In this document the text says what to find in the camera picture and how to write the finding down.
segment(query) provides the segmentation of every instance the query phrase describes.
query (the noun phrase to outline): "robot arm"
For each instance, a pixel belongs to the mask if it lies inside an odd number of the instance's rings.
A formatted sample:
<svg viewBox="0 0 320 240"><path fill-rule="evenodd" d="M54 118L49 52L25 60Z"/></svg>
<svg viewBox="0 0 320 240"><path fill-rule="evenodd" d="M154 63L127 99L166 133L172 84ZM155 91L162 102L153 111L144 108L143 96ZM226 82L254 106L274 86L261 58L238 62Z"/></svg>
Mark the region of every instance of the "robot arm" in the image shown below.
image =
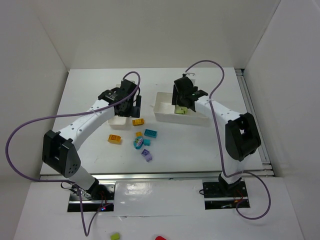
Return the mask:
<svg viewBox="0 0 320 240"><path fill-rule="evenodd" d="M106 90L87 111L88 114L79 117L70 125L58 132L49 130L43 138L42 160L58 173L76 183L94 199L99 199L99 192L108 194L103 185L89 174L82 166L77 151L84 141L104 122L115 115L121 117L140 117L141 96L137 95L134 106L134 95L119 105L106 108L119 102L131 94L137 87L131 81L124 79L120 87Z"/></svg>
<svg viewBox="0 0 320 240"><path fill-rule="evenodd" d="M224 171L219 176L219 182L228 191L239 183L241 174L230 176L245 169L245 164L251 155L261 145L254 117L250 113L240 114L217 101L210 100L208 94L194 86L190 73L174 81L172 105L187 107L213 120L209 101L212 101L218 127L221 132L222 152L224 156Z"/></svg>

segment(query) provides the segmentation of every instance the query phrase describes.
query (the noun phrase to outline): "white table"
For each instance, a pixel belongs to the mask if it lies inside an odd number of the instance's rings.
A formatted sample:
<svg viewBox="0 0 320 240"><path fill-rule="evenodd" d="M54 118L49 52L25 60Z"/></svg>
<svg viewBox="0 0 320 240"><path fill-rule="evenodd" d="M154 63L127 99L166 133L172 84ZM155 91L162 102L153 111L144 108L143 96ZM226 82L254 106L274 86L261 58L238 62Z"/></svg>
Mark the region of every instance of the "white table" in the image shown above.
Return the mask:
<svg viewBox="0 0 320 240"><path fill-rule="evenodd" d="M202 205L204 199L199 195L197 186L190 185L190 192L183 191L182 194L181 188L186 188L180 184L172 196L173 203L169 201L170 195L163 196L168 200L152 197L149 202L146 195L144 203L166 209L168 204L172 208L177 202L176 199L179 199L181 202L178 209L184 209L183 212L171 211L170 216L163 216L167 214L165 212L160 216L141 217L150 215L148 211L155 211L146 204L148 207L141 212L133 209L136 212L135 216L123 217L120 214L118 217L115 207L113 213L101 212L96 216L89 237L84 235L80 213L67 212L70 194L68 190L61 189L59 183L31 183L14 240L108 240L114 232L121 234L121 240L154 240L158 235L168 240L303 240L283 179L264 177L263 180L270 190L272 204L269 214L259 220L245 220L234 209L198 209L196 198ZM247 216L256 217L268 206L267 194L257 179L246 178L245 181L250 208L241 208L240 211ZM184 199L183 196L186 194L192 195L192 200ZM87 227L92 216L93 212L84 213Z"/></svg>
<svg viewBox="0 0 320 240"><path fill-rule="evenodd" d="M114 88L121 82L122 77L132 70L141 75L140 117L144 118L145 124L132 126L131 119L128 119L127 130L113 130L108 123L104 123L78 151L81 165L91 174L221 171L213 124L211 127L203 127L159 122L155 119L153 107L157 92L171 93L173 81L182 76L184 68L72 69L66 81L58 114L88 110L101 92ZM208 93L221 79L219 68L194 68L191 72L196 73L195 85ZM127 79L137 82L135 75L130 75ZM237 112L247 112L233 68L225 68L225 80L214 99ZM56 119L53 130L58 131L74 120L72 117ZM158 131L157 138L152 139L151 146L146 147L153 156L152 162L146 162L140 154L141 151L133 147L136 132L143 133L145 129ZM122 144L109 143L107 140L110 134L121 136ZM263 169L258 151L247 163L246 169ZM43 164L40 174L55 175L57 172Z"/></svg>

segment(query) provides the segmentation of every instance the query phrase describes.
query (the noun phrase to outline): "yellow lego brick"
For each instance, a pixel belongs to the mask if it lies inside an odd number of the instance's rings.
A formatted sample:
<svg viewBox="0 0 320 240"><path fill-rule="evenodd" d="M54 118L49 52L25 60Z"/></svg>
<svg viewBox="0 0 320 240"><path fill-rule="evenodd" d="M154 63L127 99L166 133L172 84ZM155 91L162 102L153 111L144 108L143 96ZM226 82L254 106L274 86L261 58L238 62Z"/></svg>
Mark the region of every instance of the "yellow lego brick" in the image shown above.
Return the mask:
<svg viewBox="0 0 320 240"><path fill-rule="evenodd" d="M112 144L120 144L121 143L121 137L118 135L109 135L109 139L108 142L112 143Z"/></svg>
<svg viewBox="0 0 320 240"><path fill-rule="evenodd" d="M143 125L143 124L145 124L145 120L143 118L132 120L132 125L133 126L140 126L140 125Z"/></svg>

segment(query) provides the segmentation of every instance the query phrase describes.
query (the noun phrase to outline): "purple cable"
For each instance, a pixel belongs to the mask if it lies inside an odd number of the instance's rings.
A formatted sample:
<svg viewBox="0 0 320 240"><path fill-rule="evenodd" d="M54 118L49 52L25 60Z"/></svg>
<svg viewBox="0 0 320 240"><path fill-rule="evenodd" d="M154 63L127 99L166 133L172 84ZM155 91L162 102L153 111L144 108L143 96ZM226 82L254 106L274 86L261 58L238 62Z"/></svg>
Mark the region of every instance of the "purple cable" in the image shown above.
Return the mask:
<svg viewBox="0 0 320 240"><path fill-rule="evenodd" d="M195 62L194 64L192 64L190 67L188 67L185 72L188 72L192 67L194 67L195 65L197 64L200 64L200 63L212 63L212 64L215 64L217 65L221 71L222 71L222 77L221 77L221 80L220 82L217 84L217 86L211 91L210 95L209 95L209 99L212 99L212 95L214 94L214 92L220 87L220 85L222 84L222 82L224 81L225 79L225 70L223 69L223 67L215 62L215 61L212 61L212 60L200 60L200 61L197 61ZM213 121L214 121L214 127L215 127L215 132L216 132L216 136L217 136L217 139L218 139L218 146L219 146L219 152L220 152L220 159L221 159L221 167L222 167L222 172L223 174L225 175L226 178L231 178L235 175L238 175L238 174L242 174L243 172L246 173L246 174L250 174L254 177L256 177L264 186L265 190L266 190L266 193L268 195L268 207L266 209L266 211L260 215L260 216L257 216L257 217L248 217L248 216L244 216L242 213L239 212L239 204L242 203L244 200L240 201L237 203L237 205L235 206L235 209L236 211L238 212L238 214L245 218L245 219L248 219L248 220L257 220L257 219L261 219L263 218L265 215L267 215L267 213L269 212L270 210L270 207L271 207L271 196L270 196L270 192L269 192L269 189L267 187L267 185L264 183L264 181L258 177L257 175L253 174L252 172L249 172L249 171L238 171L238 172L235 172L235 173L232 173L230 175L227 175L226 174L226 169L225 169L225 161L224 161L224 154L223 154L223 149L222 149L222 143L221 143L221 139L220 139L220 133L219 133L219 128L218 128L218 121L217 121L217 117L216 117L216 114L215 114L215 109L214 109L214 106L212 104L212 101L209 101L209 104L210 104L210 108L211 108L211 111L212 111L212 116L213 116Z"/></svg>
<svg viewBox="0 0 320 240"><path fill-rule="evenodd" d="M109 108L112 108L118 104L121 104L123 103L124 101L126 101L127 99L129 99L130 97L132 97L138 90L139 88L139 85L140 85L140 81L141 81L141 77L139 75L139 73L137 73L136 71L130 71L128 72L126 75L124 75L124 77L122 79L125 79L128 75L130 74L136 74L137 77L138 77L138 83L135 87L135 89L128 95L126 96L125 98L121 99L120 101L117 101L111 105L108 105L108 106L105 106L103 108L100 108L98 111L103 111L103 110L106 110L106 109L109 109ZM39 121L42 121L42 120L47 120L47 119L57 119L57 118L65 118L65 117L76 117L76 116L83 116L83 115L89 115L89 114L93 114L94 111L85 111L85 112L79 112L79 113L72 113L72 114L61 114L61 115L52 115L52 116L45 116L45 117L40 117L40 118L36 118L36 119L33 119L33 120L30 120L30 121L27 121L23 124L21 124L20 126L18 126L15 130L13 130L13 132L10 134L10 136L8 137L8 140L6 141L6 144L5 144L5 157L6 157L6 160L8 162L8 164L10 165L10 167L18 174L20 175L21 177L25 178L25 179L28 179L30 181L34 181L34 182L41 182L41 183L69 183L69 184L74 184L73 181L70 181L70 180L42 180L42 179L37 179L37 178L33 178L33 177L29 177L25 174L23 174L22 172L20 172L15 166L14 164L12 163L11 159L10 159L10 156L9 156L9 145L10 145L10 142L13 138L13 136L21 129L23 128L24 126L27 126L29 124L32 124L32 123L36 123L36 122L39 122ZM75 187L77 188L77 191L79 193L80 189L79 189L79 186L75 184ZM82 219L82 225L83 225L83 230L84 230L84 234L85 236L87 237L89 235L89 232L90 232L90 227L91 227L91 223L92 221L94 220L95 216L98 214L99 211L101 211L101 208L98 209L98 211L93 215L91 221L90 221L90 224L89 224L89 228L88 228L88 233L87 233L87 230L86 230L86 224L85 224L85 220L84 220L84 211L83 211L83 206L82 206L82 198L81 198L81 194L79 194L79 198L80 198L80 211L81 211L81 219Z"/></svg>

